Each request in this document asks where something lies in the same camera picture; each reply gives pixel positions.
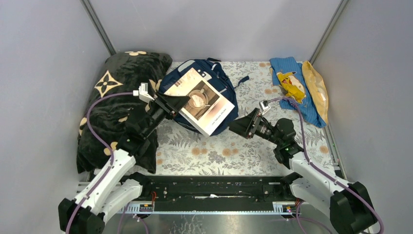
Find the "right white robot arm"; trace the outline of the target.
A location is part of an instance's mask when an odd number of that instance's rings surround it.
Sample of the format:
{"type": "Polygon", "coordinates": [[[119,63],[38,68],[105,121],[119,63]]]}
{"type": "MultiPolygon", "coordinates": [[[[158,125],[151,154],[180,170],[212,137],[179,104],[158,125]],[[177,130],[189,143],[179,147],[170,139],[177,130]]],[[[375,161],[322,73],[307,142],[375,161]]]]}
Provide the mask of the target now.
{"type": "Polygon", "coordinates": [[[307,151],[295,141],[293,121],[280,118],[271,125],[254,109],[250,114],[232,121],[229,130],[250,139],[259,136],[276,144],[276,160],[292,173],[281,179],[281,198],[298,198],[325,214],[339,234],[360,234],[379,222],[367,188],[351,183],[319,167],[307,151]]]}

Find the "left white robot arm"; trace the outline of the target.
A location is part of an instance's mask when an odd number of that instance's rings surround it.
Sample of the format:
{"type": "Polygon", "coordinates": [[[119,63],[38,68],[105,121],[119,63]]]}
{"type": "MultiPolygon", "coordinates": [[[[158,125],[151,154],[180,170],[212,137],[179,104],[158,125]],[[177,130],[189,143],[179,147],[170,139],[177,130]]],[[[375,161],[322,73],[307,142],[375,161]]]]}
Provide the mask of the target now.
{"type": "Polygon", "coordinates": [[[65,234],[100,234],[106,223],[134,199],[146,200],[151,194],[150,180],[134,173],[117,188],[125,173],[136,164],[150,145],[150,135],[164,119],[173,119],[188,103],[188,96],[154,97],[133,91],[129,95],[148,100],[150,109],[139,116],[133,112],[125,124],[116,150],[93,180],[73,199],[63,199],[58,206],[59,226],[65,234]]]}

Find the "navy blue student backpack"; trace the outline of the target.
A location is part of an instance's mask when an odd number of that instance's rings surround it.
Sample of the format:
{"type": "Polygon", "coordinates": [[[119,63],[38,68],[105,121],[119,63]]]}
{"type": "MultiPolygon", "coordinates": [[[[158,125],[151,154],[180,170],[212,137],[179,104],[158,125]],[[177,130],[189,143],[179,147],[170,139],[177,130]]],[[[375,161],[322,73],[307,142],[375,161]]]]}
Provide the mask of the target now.
{"type": "Polygon", "coordinates": [[[238,117],[235,89],[221,64],[211,58],[187,60],[159,84],[165,95],[189,97],[174,120],[206,137],[220,134],[238,117]]]}

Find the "white coffee cover book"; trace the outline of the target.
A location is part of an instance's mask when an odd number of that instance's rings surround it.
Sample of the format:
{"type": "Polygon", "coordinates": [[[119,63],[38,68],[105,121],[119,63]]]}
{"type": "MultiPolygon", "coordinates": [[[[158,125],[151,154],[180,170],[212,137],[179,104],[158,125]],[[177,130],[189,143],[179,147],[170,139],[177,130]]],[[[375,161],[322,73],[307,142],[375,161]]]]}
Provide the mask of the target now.
{"type": "Polygon", "coordinates": [[[234,110],[235,105],[207,80],[201,70],[190,68],[176,81],[168,82],[164,94],[189,96],[187,105],[179,111],[196,130],[211,136],[234,110]]]}

